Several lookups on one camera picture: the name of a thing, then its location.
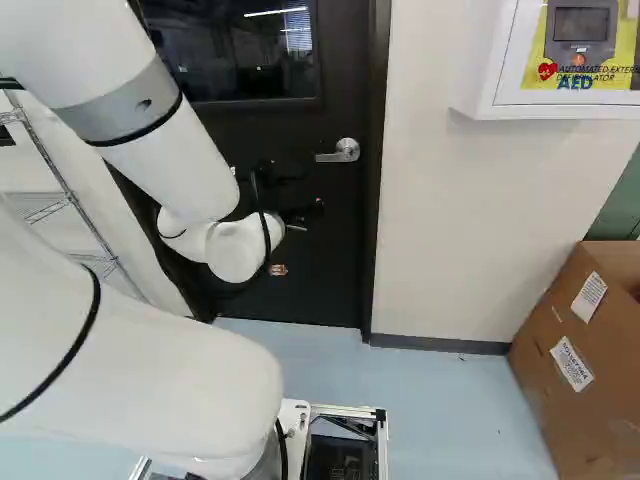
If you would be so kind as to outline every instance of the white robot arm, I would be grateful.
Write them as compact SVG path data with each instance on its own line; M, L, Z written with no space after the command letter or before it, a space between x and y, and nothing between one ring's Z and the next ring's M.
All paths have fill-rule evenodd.
M163 209L165 242L223 280L250 278L275 216L220 222L239 190L124 0L10 0L0 71ZM240 479L273 443L276 360L216 327L100 286L0 203L0 432L106 442L207 479ZM37 291L38 301L31 292Z
M260 218L219 223L238 204L236 180L126 1L13 0L0 29L0 71L163 206L167 245L227 282L257 272ZM265 217L274 249L284 224Z

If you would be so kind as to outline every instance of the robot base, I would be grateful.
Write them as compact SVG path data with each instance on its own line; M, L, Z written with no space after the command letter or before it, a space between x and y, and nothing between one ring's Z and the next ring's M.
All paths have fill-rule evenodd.
M287 435L287 480L388 480L385 410L285 399L278 418ZM151 460L142 458L129 480L194 478L186 473L158 473L160 470L159 465L156 469ZM265 474L259 480L279 478Z

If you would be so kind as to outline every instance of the black door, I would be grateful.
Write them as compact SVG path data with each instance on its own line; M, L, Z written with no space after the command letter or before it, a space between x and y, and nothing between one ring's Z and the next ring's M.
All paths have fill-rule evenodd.
M133 6L236 167L243 200L233 216L252 208L246 172L268 161L274 163L264 202L288 212L292 225L270 271L242 291L222 288L221 294L206 268L159 246L170 278L187 301L220 315L361 328L363 269L373 261L363 253L369 0L140 0ZM358 161L316 161L345 137L361 145Z

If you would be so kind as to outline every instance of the wire shelf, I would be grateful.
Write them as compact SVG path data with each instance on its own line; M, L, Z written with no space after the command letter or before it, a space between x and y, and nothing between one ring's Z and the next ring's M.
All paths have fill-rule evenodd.
M13 110L10 112L0 112L0 125L20 122L25 128L36 150L62 187L62 192L5 192L4 196L7 203L9 203L9 205L31 225L47 218L49 215L56 213L69 204L73 205L85 225L89 228L95 239L102 247L105 254L92 255L73 253L69 254L69 257L93 270L100 280L105 280L114 270L117 270L122 275L126 284L133 291L134 296L143 302L148 302L146 296L133 281L109 244L98 231L91 220L91 217L87 214L80 203L80 199L77 197L75 192L71 190L64 176L51 159L49 152L47 152L42 140L38 137L38 134L29 121L27 114L22 108L22 104L18 97L13 92L5 91L4 93L7 96L9 103L13 106Z
M29 225L38 223L71 203L65 192L7 192L11 208Z
M106 280L113 271L118 268L118 259L115 257L103 257L100 255L89 255L80 253L70 253L69 257L77 263L81 263L95 273L100 280Z

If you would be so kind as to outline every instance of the white wall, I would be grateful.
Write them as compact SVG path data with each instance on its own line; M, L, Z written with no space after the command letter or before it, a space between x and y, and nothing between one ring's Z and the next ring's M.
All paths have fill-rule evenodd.
M30 94L20 93L20 100L53 161L142 293L159 308L190 315L177 288L160 268L151 244L101 157ZM0 93L0 111L10 109L6 96ZM16 146L0 148L0 191L59 191L60 186L24 128L20 125L8 128ZM102 253L72 208L51 215L37 227L38 233L62 251ZM107 283L112 280L122 284L115 272Z
M485 123L448 110L464 3L393 3L373 331L511 341L640 123Z

